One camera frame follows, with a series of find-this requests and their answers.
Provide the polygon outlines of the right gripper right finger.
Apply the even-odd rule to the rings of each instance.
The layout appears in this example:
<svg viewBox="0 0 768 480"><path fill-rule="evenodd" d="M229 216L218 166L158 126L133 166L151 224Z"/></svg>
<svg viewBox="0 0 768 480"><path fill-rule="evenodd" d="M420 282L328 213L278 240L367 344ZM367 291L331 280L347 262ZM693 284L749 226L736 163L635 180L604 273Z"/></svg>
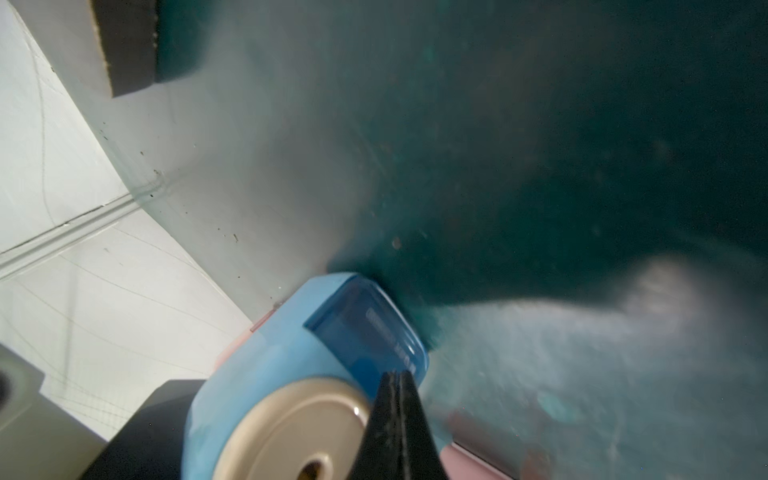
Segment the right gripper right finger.
<svg viewBox="0 0 768 480"><path fill-rule="evenodd" d="M399 479L448 480L423 411L414 378L398 374Z"/></svg>

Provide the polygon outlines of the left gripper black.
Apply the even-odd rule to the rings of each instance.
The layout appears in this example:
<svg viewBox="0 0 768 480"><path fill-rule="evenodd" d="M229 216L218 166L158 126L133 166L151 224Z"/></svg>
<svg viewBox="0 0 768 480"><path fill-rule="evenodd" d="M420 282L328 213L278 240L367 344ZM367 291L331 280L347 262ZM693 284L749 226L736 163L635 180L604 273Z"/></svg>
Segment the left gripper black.
<svg viewBox="0 0 768 480"><path fill-rule="evenodd" d="M186 418L202 380L165 382L106 445L42 395L44 379L42 371L1 348L3 479L181 478Z"/></svg>

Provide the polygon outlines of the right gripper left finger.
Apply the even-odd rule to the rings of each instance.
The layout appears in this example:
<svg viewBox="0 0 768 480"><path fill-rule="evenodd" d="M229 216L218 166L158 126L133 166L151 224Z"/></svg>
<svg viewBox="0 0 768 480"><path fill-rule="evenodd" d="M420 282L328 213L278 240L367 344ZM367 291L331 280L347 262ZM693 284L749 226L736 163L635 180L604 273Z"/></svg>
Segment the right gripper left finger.
<svg viewBox="0 0 768 480"><path fill-rule="evenodd" d="M399 373L381 377L379 388L348 479L401 478Z"/></svg>

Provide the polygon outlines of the blue sharpener back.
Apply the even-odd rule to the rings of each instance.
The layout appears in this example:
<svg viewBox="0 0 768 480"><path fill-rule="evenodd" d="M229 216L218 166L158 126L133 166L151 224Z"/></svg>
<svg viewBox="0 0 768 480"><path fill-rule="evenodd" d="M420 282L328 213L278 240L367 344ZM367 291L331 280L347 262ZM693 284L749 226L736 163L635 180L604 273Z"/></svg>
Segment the blue sharpener back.
<svg viewBox="0 0 768 480"><path fill-rule="evenodd" d="M321 301L306 283L196 394L183 478L348 476L376 395L368 397L305 328Z"/></svg>

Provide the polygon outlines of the clear blue tray back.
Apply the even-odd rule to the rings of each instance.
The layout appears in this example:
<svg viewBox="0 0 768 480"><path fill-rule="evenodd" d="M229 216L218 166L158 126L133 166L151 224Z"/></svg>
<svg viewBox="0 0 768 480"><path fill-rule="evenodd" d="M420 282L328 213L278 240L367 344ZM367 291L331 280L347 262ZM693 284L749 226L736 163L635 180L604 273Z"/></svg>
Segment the clear blue tray back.
<svg viewBox="0 0 768 480"><path fill-rule="evenodd" d="M386 372L408 371L419 385L426 377L426 347L386 292L357 273L320 276L306 283L321 296L305 322L370 398Z"/></svg>

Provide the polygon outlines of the pink sharpener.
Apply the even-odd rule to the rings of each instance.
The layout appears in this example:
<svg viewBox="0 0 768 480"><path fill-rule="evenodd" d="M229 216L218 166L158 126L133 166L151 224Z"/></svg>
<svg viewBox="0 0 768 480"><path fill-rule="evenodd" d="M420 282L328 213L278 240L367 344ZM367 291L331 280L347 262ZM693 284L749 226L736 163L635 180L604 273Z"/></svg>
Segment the pink sharpener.
<svg viewBox="0 0 768 480"><path fill-rule="evenodd" d="M512 480L512 477L456 442L445 446L439 458L450 480Z"/></svg>
<svg viewBox="0 0 768 480"><path fill-rule="evenodd" d="M242 334L235 338L216 358L214 363L214 369L218 370L253 334L264 325L278 310L277 307L273 307L259 320L248 327Z"/></svg>

